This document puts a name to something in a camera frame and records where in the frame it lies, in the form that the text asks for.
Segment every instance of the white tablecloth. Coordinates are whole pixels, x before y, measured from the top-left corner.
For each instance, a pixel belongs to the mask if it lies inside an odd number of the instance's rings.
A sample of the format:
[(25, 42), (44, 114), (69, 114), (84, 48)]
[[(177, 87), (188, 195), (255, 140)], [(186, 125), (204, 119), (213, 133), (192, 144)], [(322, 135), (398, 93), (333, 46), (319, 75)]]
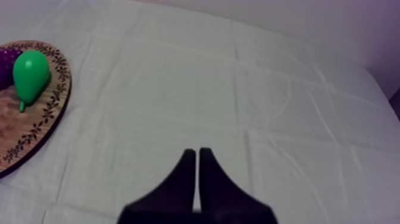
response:
[(280, 223), (400, 222), (400, 124), (333, 54), (125, 0), (4, 0), (0, 31), (55, 45), (73, 75), (55, 133), (0, 180), (2, 224), (115, 223), (199, 147)]

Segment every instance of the toy fruit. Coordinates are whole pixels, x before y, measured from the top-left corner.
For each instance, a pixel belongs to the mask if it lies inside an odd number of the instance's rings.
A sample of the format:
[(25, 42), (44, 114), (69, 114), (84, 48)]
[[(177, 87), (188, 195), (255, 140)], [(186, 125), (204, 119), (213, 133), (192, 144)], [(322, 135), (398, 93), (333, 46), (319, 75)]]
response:
[(20, 112), (23, 112), (25, 104), (33, 103), (40, 96), (50, 78), (46, 56), (39, 51), (22, 53), (14, 63), (12, 76), (21, 100)]
[(13, 65), (21, 54), (21, 50), (14, 48), (0, 51), (0, 91), (14, 84)]

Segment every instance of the wooden tray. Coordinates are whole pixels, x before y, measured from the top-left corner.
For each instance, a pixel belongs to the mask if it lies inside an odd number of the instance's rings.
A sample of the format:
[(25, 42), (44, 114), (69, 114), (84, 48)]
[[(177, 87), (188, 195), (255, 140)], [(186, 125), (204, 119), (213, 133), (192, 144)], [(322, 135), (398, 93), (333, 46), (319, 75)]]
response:
[(17, 41), (1, 45), (0, 50), (10, 47), (45, 54), (51, 82), (24, 113), (18, 110), (20, 101), (14, 86), (0, 91), (0, 178), (21, 166), (46, 142), (63, 116), (71, 93), (71, 71), (59, 49), (39, 41)]

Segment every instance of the white sheet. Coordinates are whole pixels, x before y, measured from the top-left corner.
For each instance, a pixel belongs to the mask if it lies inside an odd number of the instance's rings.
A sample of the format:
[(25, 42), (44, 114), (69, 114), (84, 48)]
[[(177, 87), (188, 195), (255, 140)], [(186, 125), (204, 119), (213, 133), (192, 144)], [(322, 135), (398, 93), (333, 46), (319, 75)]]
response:
[(280, 223), (400, 221), (400, 124), (370, 74), (345, 60), (125, 0), (6, 0), (0, 28), (1, 43), (57, 46), (73, 71), (52, 138), (0, 180), (2, 223), (115, 223), (183, 149), (201, 146)]

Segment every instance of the pear stem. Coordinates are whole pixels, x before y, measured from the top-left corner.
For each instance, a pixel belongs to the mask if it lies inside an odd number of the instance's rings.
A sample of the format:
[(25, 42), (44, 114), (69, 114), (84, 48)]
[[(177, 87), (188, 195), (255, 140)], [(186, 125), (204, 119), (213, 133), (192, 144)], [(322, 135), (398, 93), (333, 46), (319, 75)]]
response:
[(25, 110), (25, 102), (24, 102), (24, 101), (21, 101), (21, 104), (20, 104), (20, 112), (23, 113), (24, 110)]

